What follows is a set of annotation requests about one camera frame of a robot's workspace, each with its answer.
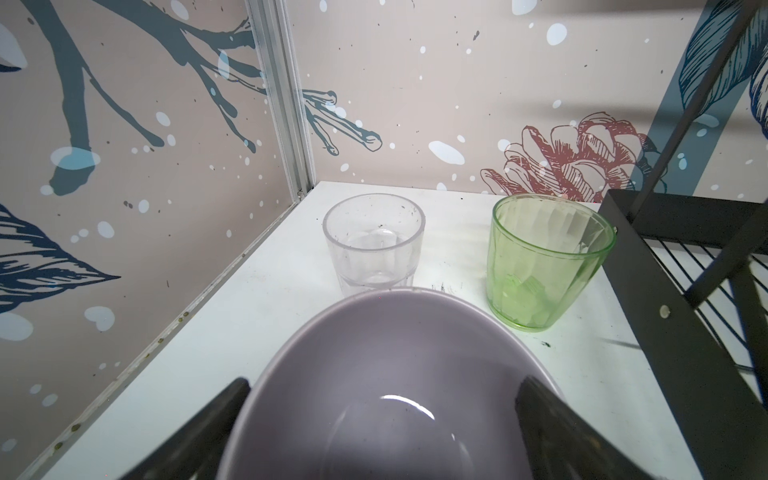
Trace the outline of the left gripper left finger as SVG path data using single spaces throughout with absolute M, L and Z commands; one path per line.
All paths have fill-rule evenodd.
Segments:
M 250 390 L 236 378 L 122 479 L 215 479 Z

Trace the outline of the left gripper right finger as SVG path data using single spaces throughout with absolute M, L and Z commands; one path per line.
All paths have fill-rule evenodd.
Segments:
M 535 479 L 652 478 L 533 376 L 521 383 L 515 411 Z

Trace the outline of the lilac ceramic bowl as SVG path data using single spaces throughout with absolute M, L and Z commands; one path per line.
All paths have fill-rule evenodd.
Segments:
M 527 479 L 515 399 L 554 380 L 501 322 L 424 288 L 346 298 L 302 326 L 238 415 L 221 479 Z

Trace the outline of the green glass tumbler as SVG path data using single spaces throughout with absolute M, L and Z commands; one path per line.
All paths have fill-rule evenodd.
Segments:
M 570 200 L 516 194 L 493 207 L 486 296 L 494 315 L 529 332 L 552 327 L 615 246 L 617 229 Z

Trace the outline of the clear glass tumbler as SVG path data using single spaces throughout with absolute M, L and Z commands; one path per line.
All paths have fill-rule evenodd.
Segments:
M 398 195 L 357 195 L 333 206 L 322 228 L 342 294 L 410 287 L 425 227 L 423 210 Z

